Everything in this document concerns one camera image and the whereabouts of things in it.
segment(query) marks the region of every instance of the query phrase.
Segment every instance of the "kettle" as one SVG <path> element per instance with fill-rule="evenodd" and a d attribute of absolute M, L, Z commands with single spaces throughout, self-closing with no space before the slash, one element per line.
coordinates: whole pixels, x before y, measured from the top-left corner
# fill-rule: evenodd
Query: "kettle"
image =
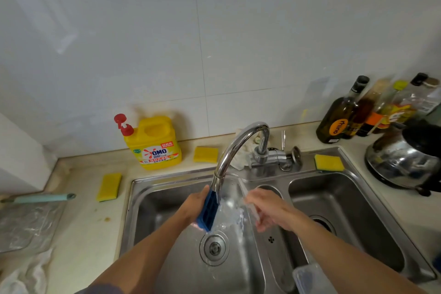
<path fill-rule="evenodd" d="M 395 124 L 389 129 L 367 147 L 365 163 L 371 173 L 388 185 L 416 189 L 424 196 L 429 190 L 441 192 L 441 127 Z"/>

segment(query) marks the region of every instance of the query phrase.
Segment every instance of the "forearm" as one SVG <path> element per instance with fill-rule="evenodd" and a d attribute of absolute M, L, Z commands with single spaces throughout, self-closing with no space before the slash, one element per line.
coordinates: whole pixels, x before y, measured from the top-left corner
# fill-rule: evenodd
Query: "forearm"
<path fill-rule="evenodd" d="M 156 277 L 188 220 L 179 212 L 124 254 L 93 283 L 119 287 L 124 294 L 152 293 Z"/>
<path fill-rule="evenodd" d="M 290 224 L 337 292 L 424 293 L 391 268 L 329 233 L 305 214 L 291 214 Z"/>

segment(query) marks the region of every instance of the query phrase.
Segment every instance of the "faucet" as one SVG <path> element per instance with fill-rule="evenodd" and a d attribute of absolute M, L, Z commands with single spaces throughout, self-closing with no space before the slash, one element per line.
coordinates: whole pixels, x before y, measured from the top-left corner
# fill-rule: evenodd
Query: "faucet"
<path fill-rule="evenodd" d="M 279 164 L 279 167 L 283 171 L 290 171 L 293 166 L 297 170 L 302 168 L 302 158 L 300 150 L 297 147 L 293 147 L 290 154 L 284 151 L 285 144 L 285 132 L 282 132 L 282 150 L 268 149 L 269 141 L 269 127 L 265 122 L 255 122 L 250 124 L 241 130 L 241 132 L 234 138 L 228 148 L 223 152 L 218 166 L 214 170 L 213 180 L 211 182 L 211 189 L 216 192 L 216 198 L 218 204 L 221 201 L 221 187 L 227 174 L 228 166 L 232 159 L 238 152 L 238 150 L 245 144 L 245 142 L 254 134 L 262 131 L 262 138 L 253 153 L 250 155 L 251 167 Z"/>

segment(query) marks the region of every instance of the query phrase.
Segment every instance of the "yellow detergent bottle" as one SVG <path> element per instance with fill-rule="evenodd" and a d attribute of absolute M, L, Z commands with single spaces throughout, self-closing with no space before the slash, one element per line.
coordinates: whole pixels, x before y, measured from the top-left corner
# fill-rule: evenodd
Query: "yellow detergent bottle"
<path fill-rule="evenodd" d="M 124 114 L 118 114 L 114 118 L 124 141 L 143 168 L 163 169 L 182 161 L 182 152 L 170 118 L 156 116 L 142 119 L 138 128 L 125 124 L 126 119 Z"/>

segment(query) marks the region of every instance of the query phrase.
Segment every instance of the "stainless steel sink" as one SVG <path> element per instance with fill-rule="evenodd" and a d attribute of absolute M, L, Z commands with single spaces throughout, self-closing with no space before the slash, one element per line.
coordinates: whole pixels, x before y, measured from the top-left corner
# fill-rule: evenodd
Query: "stainless steel sink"
<path fill-rule="evenodd" d="M 345 171 L 320 172 L 314 155 L 338 155 Z M 346 242 L 421 283 L 436 275 L 339 148 L 303 154 L 300 172 L 277 165 L 229 169 L 210 233 L 188 227 L 169 253 L 156 293 L 294 293 L 292 271 L 312 262 L 295 234 L 258 233 L 237 184 L 273 190 Z M 120 254 L 156 230 L 192 192 L 210 184 L 214 168 L 133 181 Z"/>

